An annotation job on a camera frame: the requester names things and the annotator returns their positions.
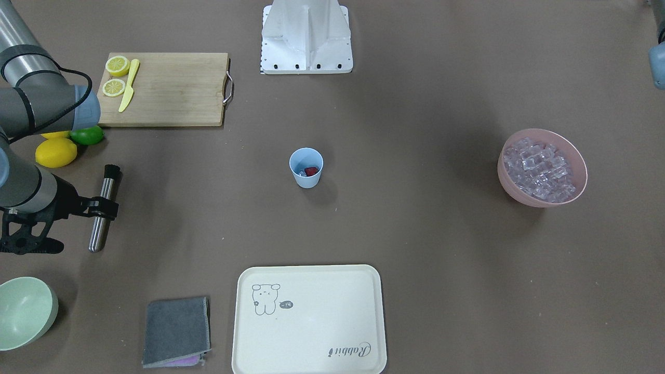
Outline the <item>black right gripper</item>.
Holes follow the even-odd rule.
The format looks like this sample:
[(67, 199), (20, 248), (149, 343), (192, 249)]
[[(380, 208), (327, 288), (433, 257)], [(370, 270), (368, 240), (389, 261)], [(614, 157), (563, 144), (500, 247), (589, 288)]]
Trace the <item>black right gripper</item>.
[(102, 196), (83, 197), (62, 178), (43, 179), (33, 199), (17, 207), (3, 208), (2, 252), (61, 253), (64, 244), (48, 237), (54, 222), (70, 215), (114, 221), (118, 210), (117, 202)]

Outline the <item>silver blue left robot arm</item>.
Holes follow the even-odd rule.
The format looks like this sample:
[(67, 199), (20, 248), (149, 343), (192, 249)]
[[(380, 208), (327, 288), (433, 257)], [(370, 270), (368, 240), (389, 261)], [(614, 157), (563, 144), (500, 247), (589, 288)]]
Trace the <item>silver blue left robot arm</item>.
[(651, 78), (656, 88), (664, 90), (664, 1), (646, 1), (656, 24), (657, 43), (648, 51)]

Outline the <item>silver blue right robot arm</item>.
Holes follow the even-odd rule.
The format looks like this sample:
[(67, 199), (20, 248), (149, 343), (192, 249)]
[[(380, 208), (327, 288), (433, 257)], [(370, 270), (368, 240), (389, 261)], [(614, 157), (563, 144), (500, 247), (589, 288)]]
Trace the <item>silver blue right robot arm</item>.
[(101, 109), (92, 80), (72, 70), (86, 85), (69, 84), (67, 69), (43, 49), (10, 1), (1, 2), (1, 22), (2, 79), (8, 83), (2, 88), (2, 252), (61, 253), (64, 244), (48, 232), (70, 215), (94, 219), (89, 250), (101, 251), (118, 215), (114, 197), (121, 169), (107, 164), (100, 196), (86, 198), (10, 147), (31, 135), (97, 125)]

